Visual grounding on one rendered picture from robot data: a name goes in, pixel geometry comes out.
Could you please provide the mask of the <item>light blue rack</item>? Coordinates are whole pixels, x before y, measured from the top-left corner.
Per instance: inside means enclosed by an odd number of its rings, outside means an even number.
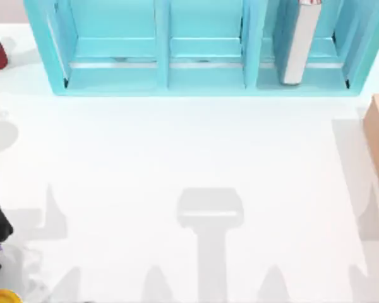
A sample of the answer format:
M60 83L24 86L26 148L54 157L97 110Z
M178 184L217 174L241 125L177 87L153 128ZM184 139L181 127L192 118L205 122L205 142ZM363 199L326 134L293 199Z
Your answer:
M56 95L358 95L379 50L379 0L322 0L298 85L277 67L285 0L23 3Z

